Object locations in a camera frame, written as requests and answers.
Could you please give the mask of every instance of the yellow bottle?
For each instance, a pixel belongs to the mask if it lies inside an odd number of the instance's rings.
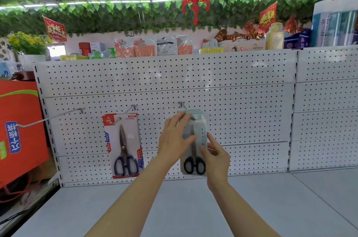
[[[270,26],[269,31],[266,33],[265,40],[266,40],[266,50],[283,49],[285,32],[282,29],[282,24],[273,23]]]

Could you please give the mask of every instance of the led light strip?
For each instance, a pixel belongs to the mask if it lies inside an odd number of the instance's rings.
[[[167,1],[178,1],[178,0],[111,0],[111,1],[75,1],[68,3],[48,3],[48,4],[32,4],[32,5],[18,5],[18,6],[8,6],[8,7],[0,7],[0,10],[5,9],[23,9],[23,8],[36,8],[43,6],[60,6],[60,5],[82,5],[82,4],[105,4],[105,3],[155,3],[155,2],[167,2]]]

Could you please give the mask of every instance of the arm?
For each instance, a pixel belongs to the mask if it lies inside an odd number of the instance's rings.
[[[169,169],[197,136],[183,140],[183,129],[191,114],[176,114],[165,120],[159,138],[158,155],[110,206],[85,237],[140,236],[154,199]]]
[[[280,237],[228,182],[230,155],[208,133],[210,150],[201,147],[206,159],[208,187],[235,237]]]

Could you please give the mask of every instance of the hand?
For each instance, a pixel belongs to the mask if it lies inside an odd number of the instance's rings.
[[[210,190],[217,185],[227,183],[227,173],[230,166],[230,155],[208,132],[208,148],[200,146],[200,151],[205,157],[206,175],[208,176],[208,187]]]
[[[183,139],[183,129],[191,117],[191,113],[179,112],[164,122],[164,129],[159,137],[158,156],[172,167],[184,154],[185,150],[198,138],[191,135]]]

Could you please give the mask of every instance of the white shelf base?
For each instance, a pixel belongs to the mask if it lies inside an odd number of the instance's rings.
[[[358,236],[356,228],[290,173],[233,176],[229,181],[282,237]],[[128,185],[61,188],[13,237],[82,237]],[[232,233],[201,178],[164,181],[141,236]]]
[[[358,168],[304,172],[294,175],[358,228]]]

